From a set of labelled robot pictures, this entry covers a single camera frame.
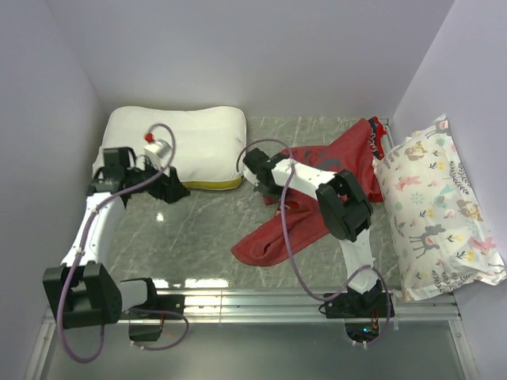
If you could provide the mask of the white pillow yellow edge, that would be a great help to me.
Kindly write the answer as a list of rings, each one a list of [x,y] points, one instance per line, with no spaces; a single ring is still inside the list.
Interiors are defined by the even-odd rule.
[[[188,188],[226,191],[242,183],[237,158],[246,147],[246,118],[239,108],[219,106],[196,111],[166,111],[138,106],[114,110],[105,128],[92,170],[103,166],[104,148],[128,146],[144,153],[149,126],[164,123],[173,131],[172,166]]]

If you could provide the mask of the red pillowcase grey print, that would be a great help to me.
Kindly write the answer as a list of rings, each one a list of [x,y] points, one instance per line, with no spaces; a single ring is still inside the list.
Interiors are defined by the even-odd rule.
[[[297,146],[294,159],[325,171],[351,171],[371,203],[383,197],[372,168],[373,158],[384,156],[381,139],[385,127],[377,117],[361,119],[328,146]],[[329,233],[323,222],[318,202],[300,192],[288,191],[285,211],[292,252],[297,253]],[[284,243],[280,210],[254,232],[231,248],[240,262],[269,267],[288,259]]]

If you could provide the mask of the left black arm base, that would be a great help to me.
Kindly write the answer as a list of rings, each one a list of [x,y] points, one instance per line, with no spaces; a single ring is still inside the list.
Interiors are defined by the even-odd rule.
[[[126,311],[120,321],[128,322],[128,338],[134,344],[154,343],[162,337],[166,321],[182,321],[186,329],[184,310],[184,295],[158,294],[151,304]]]

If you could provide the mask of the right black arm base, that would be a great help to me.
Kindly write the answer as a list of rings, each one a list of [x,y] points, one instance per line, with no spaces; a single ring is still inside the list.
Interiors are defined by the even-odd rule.
[[[391,295],[385,291],[373,292],[369,298],[355,291],[342,293],[332,301],[324,302],[318,311],[326,319],[345,320],[345,334],[352,344],[364,347],[373,344],[383,330],[380,322],[388,325],[395,315]]]

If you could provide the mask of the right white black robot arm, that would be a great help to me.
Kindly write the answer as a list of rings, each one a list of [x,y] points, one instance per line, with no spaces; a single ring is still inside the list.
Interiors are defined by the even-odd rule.
[[[280,197],[282,234],[292,270],[304,291],[313,299],[334,302],[341,295],[349,296],[349,307],[357,316],[367,316],[377,301],[387,306],[391,315],[392,301],[387,281],[373,264],[370,245],[372,205],[359,181],[347,169],[339,173],[316,169],[294,159],[291,150],[269,157],[258,148],[242,149],[235,168],[255,189],[264,195],[272,190]],[[318,202],[329,233],[338,240],[348,271],[347,280],[338,291],[325,297],[314,293],[305,283],[295,263],[284,209],[288,191],[295,190]]]

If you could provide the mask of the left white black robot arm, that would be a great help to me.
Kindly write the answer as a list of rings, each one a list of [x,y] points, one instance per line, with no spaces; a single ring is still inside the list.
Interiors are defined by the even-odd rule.
[[[146,193],[175,203],[189,195],[177,170],[174,152],[164,140],[149,142],[136,166],[131,147],[105,148],[102,163],[86,190],[86,212],[69,253],[43,275],[44,290],[61,329],[114,324],[133,309],[141,318],[153,317],[159,298],[152,279],[116,283],[108,270],[112,234],[131,196]]]

